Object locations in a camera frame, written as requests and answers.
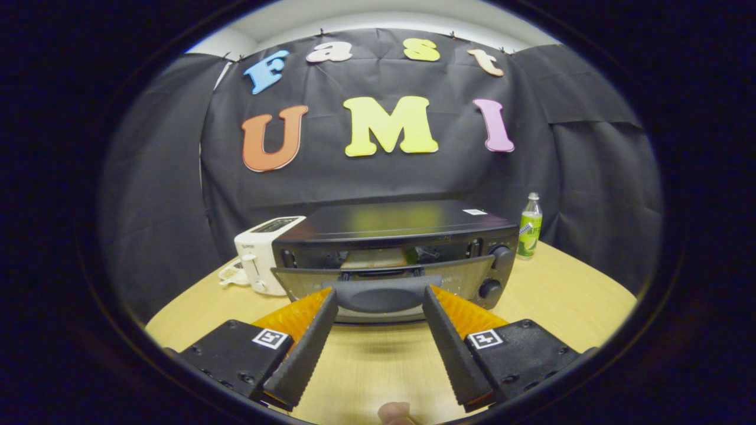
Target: orange gripper part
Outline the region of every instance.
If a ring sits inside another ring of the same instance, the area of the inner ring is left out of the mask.
[[[441,307],[454,325],[454,329],[464,339],[467,335],[483,330],[505,326],[509,322],[477,306],[476,304],[443,290],[435,285],[430,285]]]
[[[290,335],[294,339],[294,344],[289,349],[289,352],[291,352],[299,340],[302,339],[302,335],[305,334],[310,323],[312,323],[312,319],[323,305],[323,301],[325,301],[330,290],[331,288],[327,287],[316,293],[311,293],[286,307],[257,319],[252,325],[277,330]]]

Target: pink letter i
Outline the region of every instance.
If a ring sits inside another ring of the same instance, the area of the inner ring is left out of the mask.
[[[515,144],[507,137],[507,129],[504,128],[504,120],[501,119],[501,104],[490,99],[475,99],[472,101],[478,105],[483,113],[485,129],[488,131],[488,140],[485,146],[492,152],[511,152],[515,150]]]

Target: black backdrop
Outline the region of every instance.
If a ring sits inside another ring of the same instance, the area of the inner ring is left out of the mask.
[[[441,59],[407,59],[401,43],[406,38],[432,40]],[[308,64],[305,56],[313,47],[331,41],[352,43],[353,58]],[[282,48],[290,52],[282,80],[252,95],[243,73]],[[466,52],[471,48],[497,58],[504,76],[481,69]],[[537,191],[544,208],[542,240],[634,293],[653,269],[662,201],[649,141],[621,96],[564,46],[504,54],[432,33],[352,30],[300,39],[231,64],[213,91],[224,63],[185,55],[153,84],[171,95],[153,103],[142,95],[114,142],[113,152],[126,155],[109,164],[131,164],[134,172],[106,168],[104,192],[111,197],[103,204],[101,226],[114,281],[144,320],[235,256],[232,241],[239,232],[275,216],[307,215],[327,203],[460,198],[517,221],[527,193]],[[344,154],[351,113],[343,101],[370,96],[391,112],[408,95],[429,100],[438,152],[406,154],[397,147],[388,154],[379,147],[371,157]],[[513,152],[485,148],[476,98],[503,105]],[[283,139],[278,111],[298,104],[309,111],[294,160],[271,172],[247,169],[241,123],[271,114],[265,146],[275,151]],[[186,109],[191,112],[178,113]],[[165,156],[119,148],[133,143],[134,135],[144,149],[154,146]],[[158,184],[159,174],[174,178]],[[123,202],[124,191],[131,203]],[[146,221],[129,226],[114,221],[132,216]]]

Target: white toaster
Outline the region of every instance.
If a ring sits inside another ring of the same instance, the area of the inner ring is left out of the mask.
[[[304,216],[278,217],[239,233],[234,238],[249,285],[255,292],[286,295],[286,291],[271,273],[271,267],[276,266],[271,244],[275,238],[304,219]]]

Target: foam letter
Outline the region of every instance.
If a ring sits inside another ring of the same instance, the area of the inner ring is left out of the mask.
[[[515,150],[515,144],[507,137],[507,129],[504,128],[504,120],[501,119],[501,104],[489,99],[475,99],[472,101],[478,105],[485,129],[488,131],[488,140],[485,146],[491,152],[511,152]]]
[[[286,50],[279,50],[244,71],[244,75],[249,76],[255,85],[252,89],[253,95],[257,95],[281,79],[281,75],[274,74],[273,71],[280,71],[284,68],[284,61],[281,58],[288,54],[289,52]]]
[[[307,55],[307,61],[315,63],[326,60],[341,62],[352,57],[352,54],[349,53],[351,49],[352,44],[347,42],[323,43],[322,45],[315,46],[315,51]]]
[[[479,48],[468,50],[467,53],[470,53],[472,56],[475,56],[475,59],[478,61],[478,65],[480,65],[480,67],[483,68],[485,72],[491,74],[492,76],[504,75],[504,71],[494,66],[494,62],[496,62],[495,57],[486,54],[483,50]]]
[[[271,121],[270,114],[258,115],[245,121],[241,128],[244,130],[244,145],[242,159],[247,168],[252,171],[264,172],[279,169],[296,157],[299,152],[299,133],[302,128],[302,115],[307,113],[305,105],[288,107],[281,110],[278,116],[283,120],[283,145],[278,152],[265,152],[265,125]]]
[[[435,43],[425,39],[406,39],[404,54],[412,60],[427,60],[433,62],[441,57],[435,49]]]
[[[409,154],[436,152],[438,143],[430,134],[426,115],[428,105],[426,98],[404,96],[389,115],[373,98],[345,100],[344,107],[352,112],[352,143],[344,153],[350,157],[375,154],[378,148],[370,141],[371,130],[383,150],[391,152],[402,129],[404,140],[399,145],[402,151]]]

